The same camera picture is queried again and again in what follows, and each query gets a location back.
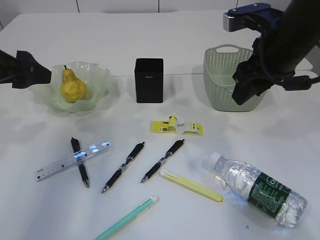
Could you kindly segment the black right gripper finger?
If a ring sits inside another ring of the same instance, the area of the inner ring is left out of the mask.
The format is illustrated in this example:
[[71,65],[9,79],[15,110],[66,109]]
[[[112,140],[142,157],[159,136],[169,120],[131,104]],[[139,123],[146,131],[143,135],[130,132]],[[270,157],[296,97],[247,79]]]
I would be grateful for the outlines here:
[[236,83],[249,83],[258,78],[257,74],[258,61],[256,59],[249,59],[239,63],[236,67],[232,78]]
[[270,81],[259,78],[235,78],[234,80],[232,98],[238,105],[243,105],[254,96],[259,97],[272,86]]

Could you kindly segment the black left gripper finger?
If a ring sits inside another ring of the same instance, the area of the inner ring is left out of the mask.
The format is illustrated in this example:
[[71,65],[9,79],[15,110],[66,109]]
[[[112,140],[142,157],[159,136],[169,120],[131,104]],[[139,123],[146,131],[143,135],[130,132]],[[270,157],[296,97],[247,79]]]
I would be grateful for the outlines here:
[[13,73],[12,88],[14,89],[26,89],[33,85],[51,83],[52,72],[39,64],[27,51],[16,52]]

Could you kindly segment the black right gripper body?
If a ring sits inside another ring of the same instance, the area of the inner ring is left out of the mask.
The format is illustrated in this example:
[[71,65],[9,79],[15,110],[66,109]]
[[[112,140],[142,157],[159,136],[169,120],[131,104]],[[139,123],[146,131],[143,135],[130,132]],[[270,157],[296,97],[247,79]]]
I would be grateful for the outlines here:
[[256,41],[251,58],[251,86],[299,87],[300,78],[295,68],[300,62],[299,46],[279,32],[262,34]]

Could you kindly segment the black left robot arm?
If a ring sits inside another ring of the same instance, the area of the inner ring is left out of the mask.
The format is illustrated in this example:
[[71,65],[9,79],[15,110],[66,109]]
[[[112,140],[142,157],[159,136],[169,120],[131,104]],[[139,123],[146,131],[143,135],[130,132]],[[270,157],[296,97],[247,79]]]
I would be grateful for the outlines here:
[[18,50],[12,56],[0,51],[0,83],[11,84],[13,89],[26,89],[33,85],[50,84],[52,72],[39,64],[27,51]]

